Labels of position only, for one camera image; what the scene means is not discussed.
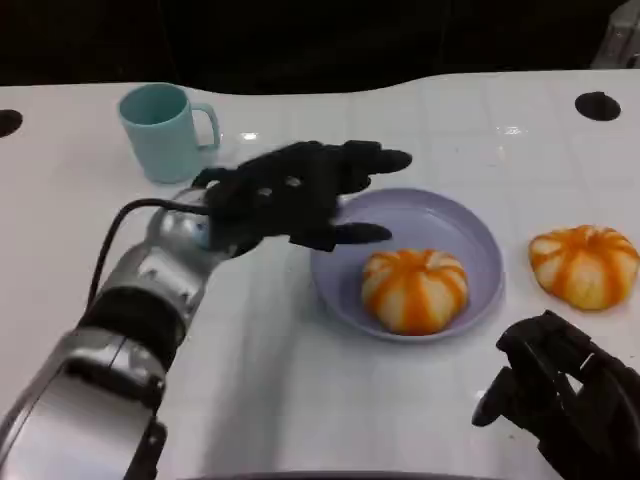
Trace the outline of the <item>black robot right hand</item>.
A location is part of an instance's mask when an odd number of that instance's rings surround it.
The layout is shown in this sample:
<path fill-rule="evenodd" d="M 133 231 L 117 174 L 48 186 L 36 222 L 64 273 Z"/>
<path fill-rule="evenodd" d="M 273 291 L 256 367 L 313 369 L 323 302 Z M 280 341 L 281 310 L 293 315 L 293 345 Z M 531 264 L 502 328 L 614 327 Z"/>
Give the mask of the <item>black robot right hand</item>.
<path fill-rule="evenodd" d="M 639 476 L 639 375 L 547 310 L 511 325 L 496 343 L 508 357 L 472 423 L 504 417 L 538 440 L 564 479 Z"/>

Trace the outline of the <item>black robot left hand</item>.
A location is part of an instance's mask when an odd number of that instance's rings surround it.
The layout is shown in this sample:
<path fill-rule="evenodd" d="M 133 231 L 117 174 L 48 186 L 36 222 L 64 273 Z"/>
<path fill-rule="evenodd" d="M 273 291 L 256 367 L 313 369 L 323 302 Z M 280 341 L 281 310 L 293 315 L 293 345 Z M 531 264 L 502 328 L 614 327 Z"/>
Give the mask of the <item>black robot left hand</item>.
<path fill-rule="evenodd" d="M 407 168 L 411 154 L 375 141 L 342 145 L 302 141 L 262 154 L 234 169 L 205 168 L 193 180 L 204 189 L 209 246 L 241 256 L 269 237 L 331 252 L 338 245 L 386 241 L 376 224 L 334 224 L 340 198 L 369 187 L 377 174 Z"/>

